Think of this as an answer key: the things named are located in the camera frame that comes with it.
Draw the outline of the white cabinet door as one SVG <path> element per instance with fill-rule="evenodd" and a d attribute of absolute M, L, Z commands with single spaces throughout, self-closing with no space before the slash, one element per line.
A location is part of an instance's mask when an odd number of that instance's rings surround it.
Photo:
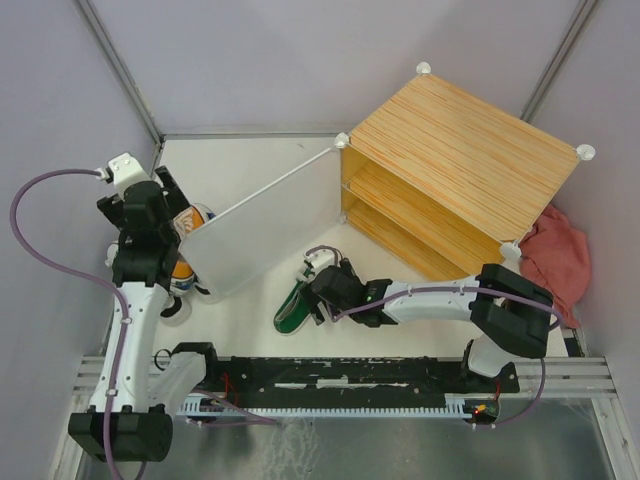
<path fill-rule="evenodd" d="M 219 301 L 333 227 L 340 191 L 330 147 L 187 235 L 179 252 Z"/>

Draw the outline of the wooden shoe cabinet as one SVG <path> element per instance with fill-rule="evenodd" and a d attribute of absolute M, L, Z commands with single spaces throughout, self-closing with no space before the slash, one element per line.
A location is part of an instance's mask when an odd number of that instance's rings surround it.
<path fill-rule="evenodd" d="M 517 260 L 543 210 L 595 155 L 436 76 L 427 62 L 334 144 L 347 222 L 431 280 Z"/>

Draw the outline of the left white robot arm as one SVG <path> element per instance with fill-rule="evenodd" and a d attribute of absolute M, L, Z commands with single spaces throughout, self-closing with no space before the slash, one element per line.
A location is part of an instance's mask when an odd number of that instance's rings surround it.
<path fill-rule="evenodd" d="M 114 466 L 161 462 L 169 453 L 173 419 L 196 388 L 209 390 L 221 378 L 210 342 L 182 342 L 157 378 L 149 375 L 156 329 L 170 297 L 179 259 L 176 216 L 189 202 L 169 170 L 138 180 L 115 176 L 116 194 L 97 203 L 118 229 L 111 265 L 114 319 L 108 348 L 89 407 L 71 415 L 68 433 L 90 456 Z"/>

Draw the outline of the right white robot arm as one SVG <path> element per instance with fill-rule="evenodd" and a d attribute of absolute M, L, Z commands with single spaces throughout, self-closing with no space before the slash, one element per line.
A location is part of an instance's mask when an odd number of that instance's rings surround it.
<path fill-rule="evenodd" d="M 543 359 L 560 316 L 548 290 L 499 264 L 462 279 L 403 283 L 362 282 L 347 261 L 312 272 L 302 298 L 322 321 L 348 317 L 369 328 L 416 321 L 468 322 L 481 335 L 472 340 L 458 368 L 467 389 L 481 391 L 517 358 Z"/>

